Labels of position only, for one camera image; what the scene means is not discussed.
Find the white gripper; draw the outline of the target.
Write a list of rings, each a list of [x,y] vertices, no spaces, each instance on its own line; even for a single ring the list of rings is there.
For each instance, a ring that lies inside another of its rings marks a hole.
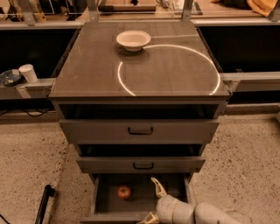
[[[156,213],[149,212],[147,216],[137,224],[194,224],[194,206],[167,195],[162,184],[151,177],[155,184],[156,195],[160,198],[157,202]]]

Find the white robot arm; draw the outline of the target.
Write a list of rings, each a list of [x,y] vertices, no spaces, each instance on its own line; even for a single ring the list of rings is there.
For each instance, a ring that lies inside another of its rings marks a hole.
[[[156,178],[151,178],[151,181],[158,196],[156,212],[149,212],[137,224],[242,224],[212,204],[202,202],[193,206],[176,199]]]

